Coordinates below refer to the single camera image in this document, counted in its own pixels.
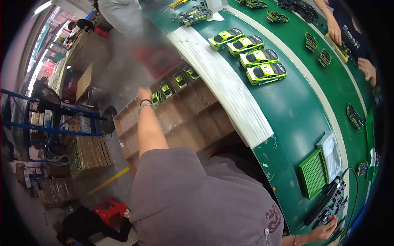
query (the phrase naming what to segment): green plastic grid tray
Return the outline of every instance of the green plastic grid tray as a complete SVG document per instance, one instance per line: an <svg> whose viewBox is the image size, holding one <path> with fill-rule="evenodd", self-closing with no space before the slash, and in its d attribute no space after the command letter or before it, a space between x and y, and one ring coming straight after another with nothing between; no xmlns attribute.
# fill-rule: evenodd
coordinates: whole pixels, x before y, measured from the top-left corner
<svg viewBox="0 0 394 246"><path fill-rule="evenodd" d="M325 161L321 150L315 150L306 158L298 169L301 173L305 185L305 194L309 200L312 200L321 191L326 182Z"/></svg>

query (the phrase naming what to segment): green sign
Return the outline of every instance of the green sign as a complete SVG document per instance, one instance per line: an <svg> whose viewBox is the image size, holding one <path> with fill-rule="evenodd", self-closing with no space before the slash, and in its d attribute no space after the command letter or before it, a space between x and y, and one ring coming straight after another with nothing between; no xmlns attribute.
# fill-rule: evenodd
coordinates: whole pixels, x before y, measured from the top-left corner
<svg viewBox="0 0 394 246"><path fill-rule="evenodd" d="M47 22L47 23L45 24L45 26L43 27L43 29L41 30L41 33L40 33L40 35L38 36L38 39L37 39L37 41L36 41L36 43L35 43L35 45L34 45L34 49L33 49L33 52L32 52L32 57L33 57L33 58L37 55L38 51L40 50L41 45L42 45L42 43L43 43L43 41L44 41L45 35L46 35L47 32L49 31L49 26L50 26L50 23Z"/></svg>

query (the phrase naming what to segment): plastic bag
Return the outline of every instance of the plastic bag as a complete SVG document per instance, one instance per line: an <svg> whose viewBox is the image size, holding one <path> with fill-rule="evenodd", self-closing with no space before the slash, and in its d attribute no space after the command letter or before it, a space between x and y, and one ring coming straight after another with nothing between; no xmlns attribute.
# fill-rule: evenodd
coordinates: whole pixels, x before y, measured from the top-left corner
<svg viewBox="0 0 394 246"><path fill-rule="evenodd" d="M318 149L322 150L325 159L327 179L330 184L335 177L342 172L342 159L334 131L326 131L325 135L316 146Z"/></svg>

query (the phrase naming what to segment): wristband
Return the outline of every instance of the wristband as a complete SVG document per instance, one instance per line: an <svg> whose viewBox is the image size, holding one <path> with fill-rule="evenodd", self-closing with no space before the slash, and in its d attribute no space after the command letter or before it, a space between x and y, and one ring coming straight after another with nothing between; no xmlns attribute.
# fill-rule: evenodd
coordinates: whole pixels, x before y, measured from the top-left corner
<svg viewBox="0 0 394 246"><path fill-rule="evenodd" d="M151 107L151 108L153 108L153 110L155 109L155 107L153 106L153 104L151 104L151 103L147 103L147 104L142 104L140 107L139 107L139 109L138 109L138 113L140 113L141 112L141 109L143 108L143 107L145 107L145 106L149 106L149 107Z"/></svg>
<svg viewBox="0 0 394 246"><path fill-rule="evenodd" d="M150 101L149 99L142 99L141 102L139 103L140 106L141 106L143 101L148 101L148 102L150 102L150 104L152 104L152 101Z"/></svg>

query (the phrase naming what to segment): white foam strip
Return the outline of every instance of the white foam strip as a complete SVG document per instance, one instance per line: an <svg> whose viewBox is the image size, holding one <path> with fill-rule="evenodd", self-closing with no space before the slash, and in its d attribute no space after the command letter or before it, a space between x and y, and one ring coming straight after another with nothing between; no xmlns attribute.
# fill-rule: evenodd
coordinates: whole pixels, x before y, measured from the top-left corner
<svg viewBox="0 0 394 246"><path fill-rule="evenodd" d="M299 15L298 13L296 13L296 12L293 11L293 14L297 15L300 19L302 19L303 21L305 21L305 20L301 17L301 15ZM358 96L359 96L359 98L360 98L360 101L361 101L362 109L363 109L363 111L364 111L364 115L365 115L365 117L367 117L368 112L367 112L367 109L366 109L366 107L365 107L364 99L362 98L362 95L361 95L359 86L357 85L357 82L356 82L356 80L354 79L353 74L350 72L348 66L342 61L342 58L335 52L334 48L333 48L333 47L328 43L328 41L324 38L323 33L322 33L314 24L312 24L312 23L307 23L307 24L308 24L310 27L312 27L312 29L313 29L313 30L324 40L324 42L327 43L327 45L330 47L330 49L333 51L333 53L334 53L334 54L338 57L338 59L341 61L342 65L344 66L346 72L348 73L348 75L349 75L349 77L350 77L350 79L351 79L351 82L352 82L353 85L354 85L354 88L355 88L356 91L357 91L357 94L358 94Z"/></svg>
<svg viewBox="0 0 394 246"><path fill-rule="evenodd" d="M325 96L323 90L320 88L319 84L317 83L316 79L307 69L307 67L302 63L302 61L296 56L296 54L287 46L285 43L282 42L277 36L275 36L272 32L270 32L267 28L262 26L257 21L253 20L251 17L245 15L244 13L236 10L235 8L226 5L224 9L230 12L231 14L237 16L241 20L245 21L256 30L261 32L264 36L266 36L271 42L273 42L293 63L294 65L300 70L306 80L309 82L310 86L315 91L316 95L318 96L320 102L322 103L325 113L327 114L328 120L335 132L336 140L338 141L339 145L339 152L342 159L342 168L345 170L348 168L348 156L346 154L345 143L342 137L341 129L339 128L338 121L336 120L336 116L334 114L333 109L331 108L330 103L328 102L327 97ZM349 172L346 172L344 181L346 184L349 184ZM349 194L349 186L345 186L345 196ZM343 217L345 217L348 209L345 207L343 212Z"/></svg>
<svg viewBox="0 0 394 246"><path fill-rule="evenodd" d="M246 85L205 38L186 25L167 37L201 76L251 148L273 135Z"/></svg>

